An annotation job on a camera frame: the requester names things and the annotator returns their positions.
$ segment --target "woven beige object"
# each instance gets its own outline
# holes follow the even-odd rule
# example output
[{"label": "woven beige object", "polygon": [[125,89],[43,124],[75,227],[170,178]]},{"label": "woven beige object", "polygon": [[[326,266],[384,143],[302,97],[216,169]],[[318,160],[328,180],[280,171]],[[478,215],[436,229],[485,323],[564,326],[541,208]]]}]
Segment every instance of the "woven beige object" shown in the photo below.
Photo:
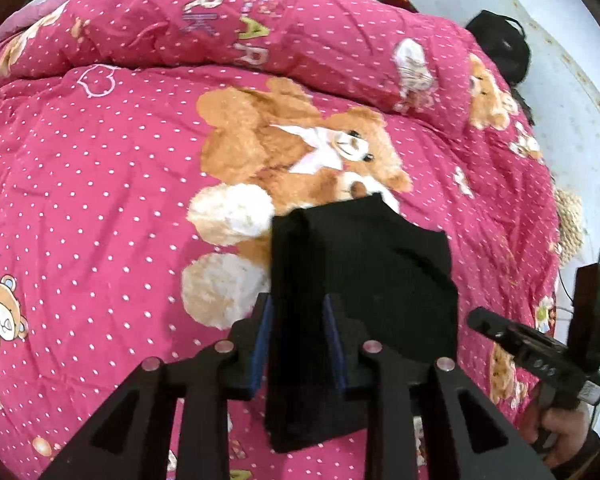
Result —
[{"label": "woven beige object", "polygon": [[584,239],[582,199],[576,194],[554,187],[555,204],[560,219],[560,267],[564,267],[580,250]]}]

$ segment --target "silver bolt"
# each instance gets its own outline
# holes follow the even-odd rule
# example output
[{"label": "silver bolt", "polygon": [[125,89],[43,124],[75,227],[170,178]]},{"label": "silver bolt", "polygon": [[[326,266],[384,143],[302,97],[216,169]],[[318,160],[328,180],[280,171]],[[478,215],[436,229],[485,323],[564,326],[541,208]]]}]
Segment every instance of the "silver bolt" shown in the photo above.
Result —
[{"label": "silver bolt", "polygon": [[148,357],[142,361],[142,370],[145,372],[155,372],[160,368],[160,359],[157,357]]},{"label": "silver bolt", "polygon": [[451,370],[453,370],[456,367],[456,363],[454,362],[454,360],[450,359],[448,357],[441,357],[440,359],[438,359],[436,361],[436,365],[443,372],[450,372]]},{"label": "silver bolt", "polygon": [[382,343],[374,339],[370,339],[362,344],[362,348],[369,354],[378,354],[382,351]]},{"label": "silver bolt", "polygon": [[228,339],[222,339],[222,341],[218,341],[215,344],[214,348],[219,354],[228,354],[231,350],[234,349],[234,344]]}]

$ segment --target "bag handle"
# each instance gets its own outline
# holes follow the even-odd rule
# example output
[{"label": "bag handle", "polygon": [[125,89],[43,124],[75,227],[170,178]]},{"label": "bag handle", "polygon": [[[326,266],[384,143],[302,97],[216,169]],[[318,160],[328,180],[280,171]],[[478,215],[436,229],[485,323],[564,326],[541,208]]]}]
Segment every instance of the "bag handle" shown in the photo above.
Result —
[{"label": "bag handle", "polygon": [[520,27],[520,34],[522,34],[522,39],[526,40],[525,28],[522,26],[522,24],[518,20],[516,20],[515,18],[511,18],[509,16],[504,16],[503,14],[497,14],[497,16],[500,16],[501,18],[504,18],[508,22],[514,22],[515,24],[517,24],[518,27]]}]

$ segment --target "pink blanket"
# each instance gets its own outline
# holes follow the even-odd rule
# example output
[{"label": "pink blanket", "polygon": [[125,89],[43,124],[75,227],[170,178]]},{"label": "pink blanket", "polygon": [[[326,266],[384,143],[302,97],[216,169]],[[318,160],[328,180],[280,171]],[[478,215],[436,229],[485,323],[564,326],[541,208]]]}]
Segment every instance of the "pink blanket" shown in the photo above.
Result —
[{"label": "pink blanket", "polygon": [[[459,364],[515,419],[533,379],[464,318],[542,324],[557,216],[467,31],[373,0],[60,4],[0,43],[0,458],[16,475],[36,478],[143,358],[226,335],[267,288],[271,216],[356,182],[446,232]],[[229,408],[237,478],[363,477],[363,433],[272,454],[264,394]]]}]

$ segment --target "hand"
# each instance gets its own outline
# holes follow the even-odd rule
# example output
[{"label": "hand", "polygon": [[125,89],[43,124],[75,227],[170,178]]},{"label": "hand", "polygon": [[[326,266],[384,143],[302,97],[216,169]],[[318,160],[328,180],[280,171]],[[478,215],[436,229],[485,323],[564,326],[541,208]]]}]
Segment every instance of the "hand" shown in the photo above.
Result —
[{"label": "hand", "polygon": [[540,413],[538,392],[536,387],[531,394],[533,401],[520,420],[520,434],[529,444],[538,439],[540,426],[559,435],[555,446],[544,459],[546,466],[554,469],[575,457],[584,446],[589,434],[589,409],[581,402],[572,412],[550,408]]}]

